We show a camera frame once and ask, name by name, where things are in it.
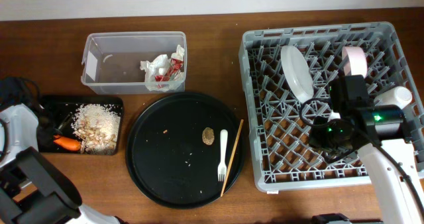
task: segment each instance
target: wooden stick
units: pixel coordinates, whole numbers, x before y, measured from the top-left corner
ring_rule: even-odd
[[[231,153],[230,162],[228,163],[227,174],[225,175],[225,181],[223,184],[223,190],[221,191],[221,197],[224,195],[225,186],[227,185],[228,176],[230,175],[231,164],[233,163],[234,154],[236,153],[237,144],[239,143],[238,139],[240,138],[242,126],[243,126],[243,120],[240,121],[240,126],[238,127],[239,130],[237,131],[236,141],[234,142],[234,146],[233,146],[233,152]]]

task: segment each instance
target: plastic crate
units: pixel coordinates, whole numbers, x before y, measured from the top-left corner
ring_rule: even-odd
[[[307,145],[310,127],[299,120],[301,103],[285,82],[280,63],[284,45],[296,46],[309,65],[314,97],[329,98],[327,84],[338,77],[343,46],[359,46],[367,57],[366,83],[371,97],[403,85],[413,101],[403,109],[413,135],[420,177],[424,177],[424,109],[392,24],[361,23],[248,31],[239,51],[242,86],[250,125],[250,148],[256,187],[262,192],[369,184],[356,155],[327,164]],[[325,103],[306,111],[328,116]]]
[[[185,49],[184,77],[170,82],[145,82],[140,61]],[[187,42],[183,32],[107,32],[90,34],[85,43],[82,84],[97,94],[145,94],[184,91]]]

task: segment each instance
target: carrot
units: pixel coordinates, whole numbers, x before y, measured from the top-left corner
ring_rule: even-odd
[[[54,138],[56,138],[56,140],[54,140],[56,144],[59,144],[62,148],[67,150],[79,151],[81,148],[81,143],[78,140],[61,137],[60,135],[55,135]]]

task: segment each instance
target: gray dish rack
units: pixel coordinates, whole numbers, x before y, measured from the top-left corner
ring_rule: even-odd
[[[280,62],[284,45],[305,56],[314,97],[329,98],[327,84],[344,65],[343,46],[359,46],[368,61],[366,83],[371,97],[403,85],[413,101],[403,109],[413,135],[417,171],[424,178],[424,109],[392,24],[387,22],[255,30],[243,34],[239,51],[242,86],[250,126],[250,149],[256,187],[262,192],[369,184],[356,155],[327,164],[307,145],[310,127],[299,120],[301,103],[290,91]],[[311,102],[305,116],[329,116],[325,103]]]

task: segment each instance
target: brown wood surface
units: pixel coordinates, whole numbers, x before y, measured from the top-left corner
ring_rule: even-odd
[[[424,8],[1,22],[0,78],[30,78],[44,94],[94,95],[80,82],[88,34],[178,30],[187,35],[186,90],[212,95],[235,109],[238,118],[246,119],[238,61],[244,32],[371,21],[394,24],[415,85],[424,97]],[[191,210],[155,204],[130,179],[124,150],[134,119],[161,96],[120,96],[125,117],[116,155],[45,154],[76,185],[86,204],[129,223],[304,223],[323,213],[343,213],[353,220],[381,218],[369,185],[263,194],[254,185],[250,155],[233,188],[218,201]]]

